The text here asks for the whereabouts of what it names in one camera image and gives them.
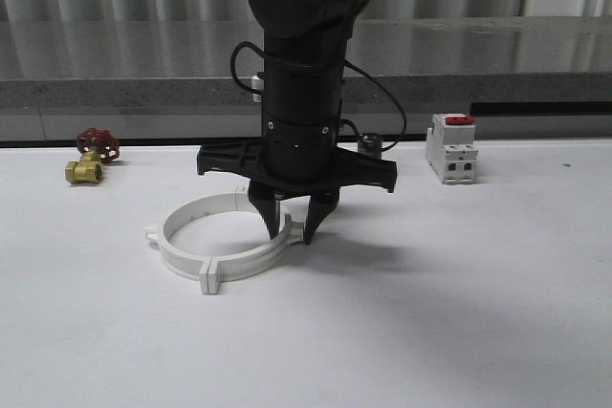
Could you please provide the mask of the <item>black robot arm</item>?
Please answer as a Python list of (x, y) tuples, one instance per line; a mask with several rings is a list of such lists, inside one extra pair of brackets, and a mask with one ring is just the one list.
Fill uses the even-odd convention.
[(303, 239), (310, 242), (333, 212), (344, 186), (392, 190), (397, 167), (339, 148), (341, 83), (348, 40), (369, 0), (248, 0), (264, 32), (261, 137), (205, 145), (197, 169), (230, 172), (250, 181), (248, 198), (271, 236), (279, 204), (308, 197)]

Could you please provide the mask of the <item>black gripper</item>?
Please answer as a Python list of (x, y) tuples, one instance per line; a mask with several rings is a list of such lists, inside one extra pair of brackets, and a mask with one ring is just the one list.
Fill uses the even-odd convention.
[(339, 119), (294, 124), (266, 115), (260, 140), (205, 144), (197, 173), (229, 172), (250, 180), (249, 202), (262, 217), (270, 239), (278, 235), (279, 201), (309, 196), (303, 241), (310, 245), (319, 225), (338, 206), (344, 186), (376, 186), (391, 193), (397, 166), (338, 147)]

